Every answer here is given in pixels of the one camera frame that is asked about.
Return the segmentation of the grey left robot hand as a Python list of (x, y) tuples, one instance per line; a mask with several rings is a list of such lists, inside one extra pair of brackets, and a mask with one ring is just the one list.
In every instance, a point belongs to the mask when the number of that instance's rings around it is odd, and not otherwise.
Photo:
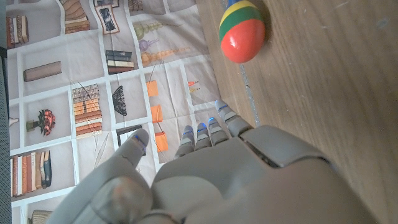
[(183, 130), (148, 184), (137, 171), (149, 135), (134, 131), (49, 216), (49, 223), (376, 223), (320, 150), (273, 126), (252, 127), (224, 101), (219, 118)]

